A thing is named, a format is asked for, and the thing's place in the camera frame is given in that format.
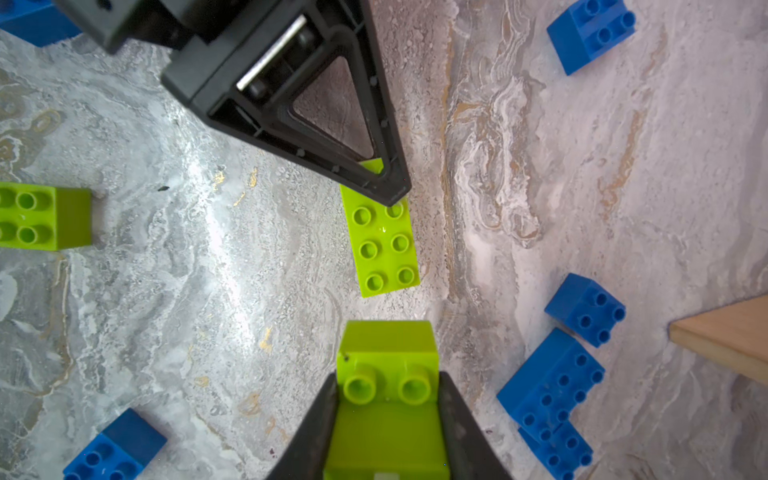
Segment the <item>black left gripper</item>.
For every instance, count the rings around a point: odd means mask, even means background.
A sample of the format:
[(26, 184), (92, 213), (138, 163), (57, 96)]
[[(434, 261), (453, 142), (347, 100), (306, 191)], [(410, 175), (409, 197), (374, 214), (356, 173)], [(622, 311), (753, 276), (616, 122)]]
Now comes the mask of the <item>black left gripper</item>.
[[(107, 53), (130, 39), (173, 55), (163, 86), (206, 125), (382, 205), (412, 184), (367, 1), (56, 1)], [(338, 58), (350, 71), (373, 155), (298, 114), (294, 103)]]

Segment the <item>green 2x4 lego brick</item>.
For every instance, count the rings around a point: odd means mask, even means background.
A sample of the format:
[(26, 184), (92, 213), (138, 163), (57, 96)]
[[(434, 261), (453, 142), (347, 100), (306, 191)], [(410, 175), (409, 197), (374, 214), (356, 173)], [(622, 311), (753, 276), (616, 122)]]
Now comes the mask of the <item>green 2x4 lego brick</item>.
[(340, 188), (361, 295), (370, 298), (420, 284), (408, 200), (384, 206)]

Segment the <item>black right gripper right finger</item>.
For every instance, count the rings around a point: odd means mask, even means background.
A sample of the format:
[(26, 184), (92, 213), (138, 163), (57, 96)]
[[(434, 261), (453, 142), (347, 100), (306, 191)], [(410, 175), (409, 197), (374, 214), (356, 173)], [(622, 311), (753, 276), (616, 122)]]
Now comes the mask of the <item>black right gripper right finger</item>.
[(511, 480), (455, 382), (439, 372), (438, 412), (451, 479)]

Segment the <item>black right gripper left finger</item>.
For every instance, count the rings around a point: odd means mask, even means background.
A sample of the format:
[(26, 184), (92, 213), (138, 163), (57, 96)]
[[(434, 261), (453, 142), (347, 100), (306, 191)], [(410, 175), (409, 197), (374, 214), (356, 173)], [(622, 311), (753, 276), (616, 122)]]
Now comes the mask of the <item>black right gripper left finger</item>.
[(335, 374), (322, 384), (287, 449), (266, 480), (321, 480), (339, 406)]

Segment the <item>green 2x2 lego brick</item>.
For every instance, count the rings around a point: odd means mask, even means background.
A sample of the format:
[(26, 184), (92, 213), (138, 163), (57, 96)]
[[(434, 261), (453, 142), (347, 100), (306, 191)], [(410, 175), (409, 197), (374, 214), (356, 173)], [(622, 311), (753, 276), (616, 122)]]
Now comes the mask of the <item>green 2x2 lego brick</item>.
[(38, 251), (90, 246), (91, 205), (86, 188), (3, 182), (1, 246)]
[(348, 322), (336, 381), (340, 400), (324, 478), (449, 478), (429, 322)]

